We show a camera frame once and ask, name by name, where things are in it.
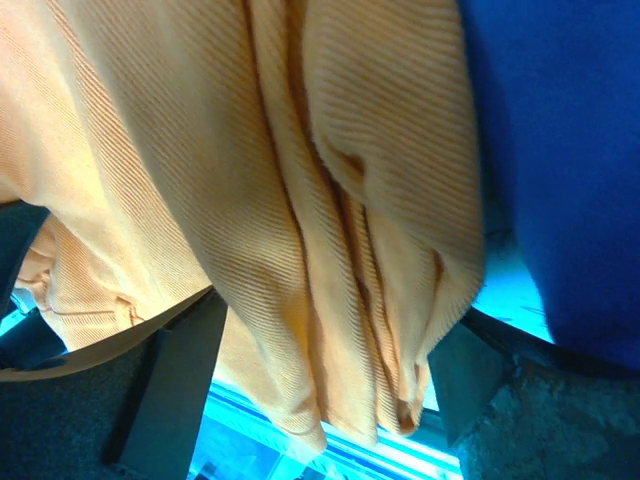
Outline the orange shirt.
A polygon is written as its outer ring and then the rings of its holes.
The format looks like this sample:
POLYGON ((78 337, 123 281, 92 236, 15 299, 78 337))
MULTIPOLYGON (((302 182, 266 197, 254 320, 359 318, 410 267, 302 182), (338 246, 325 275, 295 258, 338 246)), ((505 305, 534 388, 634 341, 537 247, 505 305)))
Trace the orange shirt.
POLYGON ((417 429, 483 281, 453 1, 5 1, 16 286, 76 351, 213 287, 218 366, 282 431, 417 429))

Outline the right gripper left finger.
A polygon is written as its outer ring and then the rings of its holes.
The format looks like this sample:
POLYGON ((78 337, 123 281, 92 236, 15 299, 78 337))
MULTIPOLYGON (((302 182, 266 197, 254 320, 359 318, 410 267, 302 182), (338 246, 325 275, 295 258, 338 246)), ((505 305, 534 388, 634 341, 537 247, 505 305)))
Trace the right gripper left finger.
POLYGON ((59 354, 38 314, 1 338, 5 479, 183 479, 224 329, 206 288, 157 317, 59 354))

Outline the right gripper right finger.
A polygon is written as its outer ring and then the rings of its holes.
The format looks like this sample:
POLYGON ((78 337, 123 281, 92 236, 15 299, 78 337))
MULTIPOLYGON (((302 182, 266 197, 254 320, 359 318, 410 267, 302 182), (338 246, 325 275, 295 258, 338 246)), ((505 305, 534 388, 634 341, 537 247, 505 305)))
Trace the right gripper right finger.
POLYGON ((639 373, 476 309, 428 356, 466 479, 636 479, 639 373))

